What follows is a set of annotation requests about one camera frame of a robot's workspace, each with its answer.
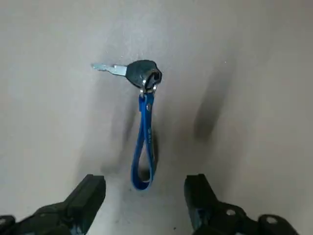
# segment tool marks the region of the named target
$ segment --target key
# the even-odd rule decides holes
[[[127,66],[108,66],[98,63],[92,64],[91,66],[98,71],[108,71],[114,75],[124,76],[134,86],[140,89],[143,88],[143,80],[146,80],[144,84],[145,90],[153,89],[153,87],[162,80],[161,71],[157,68],[156,63],[151,60],[138,60]]]

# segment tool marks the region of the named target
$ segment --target white wall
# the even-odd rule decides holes
[[[104,174],[90,234],[191,234],[187,174],[257,218],[313,226],[313,2],[2,0],[0,214],[22,218]],[[159,164],[136,192],[137,90],[91,62],[152,59]]]

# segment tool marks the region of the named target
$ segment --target screw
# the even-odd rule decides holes
[[[150,112],[151,111],[151,108],[152,108],[152,105],[151,104],[147,104],[147,110]]]
[[[5,223],[5,219],[0,219],[0,225]]]
[[[234,210],[232,210],[232,209],[229,209],[229,210],[226,211],[226,214],[227,215],[235,215],[236,212]]]
[[[267,217],[266,221],[270,224],[277,224],[277,219],[275,219],[274,217],[271,217],[271,216]]]

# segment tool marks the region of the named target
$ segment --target blue strap loop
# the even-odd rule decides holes
[[[154,176],[155,168],[154,168],[153,142],[151,130],[153,101],[154,101],[153,93],[145,93],[143,94],[143,96],[141,95],[139,96],[139,111],[141,112],[141,121],[131,171],[132,183],[137,190],[147,189],[151,185]],[[146,150],[149,163],[150,178],[148,181],[142,181],[138,173],[139,158],[141,155],[144,142],[146,142]]]

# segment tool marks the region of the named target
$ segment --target black key head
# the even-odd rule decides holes
[[[151,90],[154,85],[161,82],[162,73],[158,70],[154,61],[138,60],[127,66],[125,77],[134,86],[144,88],[145,90]]]

